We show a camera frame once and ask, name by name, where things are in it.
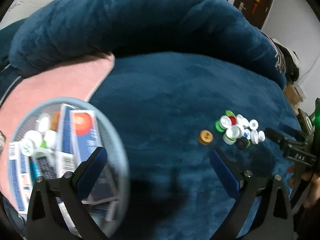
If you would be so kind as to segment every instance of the door handle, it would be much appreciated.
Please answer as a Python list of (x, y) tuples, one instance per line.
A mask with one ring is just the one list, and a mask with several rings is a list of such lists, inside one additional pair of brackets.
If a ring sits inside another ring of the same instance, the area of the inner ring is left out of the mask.
[(240, 3), (240, 6), (239, 6), (238, 9), (239, 9), (240, 12), (242, 12), (242, 9), (246, 10), (246, 8), (244, 8), (244, 3), (243, 2)]

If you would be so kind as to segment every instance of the blue velvet fabric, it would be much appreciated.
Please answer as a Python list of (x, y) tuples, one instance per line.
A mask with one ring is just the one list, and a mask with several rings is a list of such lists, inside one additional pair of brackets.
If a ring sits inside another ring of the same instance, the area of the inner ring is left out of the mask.
[(94, 51), (204, 54), (286, 84), (267, 38), (226, 0), (55, 0), (26, 19), (9, 59), (28, 77)]
[[(209, 164), (213, 146), (258, 176), (290, 176), (269, 139), (241, 151), (214, 129), (227, 109), (258, 120), (259, 130), (300, 128), (279, 86), (238, 65), (172, 52), (118, 58), (90, 103), (111, 120), (129, 158), (130, 206), (113, 239), (209, 239), (234, 204)], [(210, 146), (198, 142), (201, 130), (213, 133)]]

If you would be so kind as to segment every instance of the screw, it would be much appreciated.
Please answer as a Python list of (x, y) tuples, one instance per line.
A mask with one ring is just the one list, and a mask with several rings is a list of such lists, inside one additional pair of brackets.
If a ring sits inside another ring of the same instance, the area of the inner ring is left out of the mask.
[(244, 171), (244, 175), (245, 175), (246, 177), (250, 178), (250, 177), (253, 176), (253, 173), (252, 173), (251, 171), (249, 171), (249, 170), (246, 170), (246, 171)]
[(281, 178), (281, 176), (279, 174), (276, 174), (275, 175), (275, 179), (280, 181), (282, 178)]
[(65, 177), (66, 179), (69, 179), (71, 176), (73, 175), (73, 173), (71, 171), (67, 171), (63, 177)]
[(38, 178), (36, 178), (36, 182), (41, 182), (43, 180), (42, 176), (39, 176)]

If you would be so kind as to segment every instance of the blue pillow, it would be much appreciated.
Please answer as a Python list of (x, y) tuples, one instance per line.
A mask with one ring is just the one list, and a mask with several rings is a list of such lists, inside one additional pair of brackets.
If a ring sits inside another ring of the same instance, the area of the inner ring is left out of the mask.
[(17, 31), (9, 60), (28, 77), (94, 51), (204, 54), (285, 86), (267, 38), (226, 0), (55, 0)]

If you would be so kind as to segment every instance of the gold bottle cap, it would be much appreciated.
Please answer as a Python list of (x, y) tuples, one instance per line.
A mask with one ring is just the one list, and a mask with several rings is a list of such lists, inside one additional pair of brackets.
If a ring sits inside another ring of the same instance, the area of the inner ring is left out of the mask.
[(203, 130), (203, 131), (200, 132), (200, 134), (199, 134), (199, 142), (200, 143), (202, 143), (204, 145), (208, 145), (212, 141), (213, 141), (212, 133), (210, 133), (207, 130)]

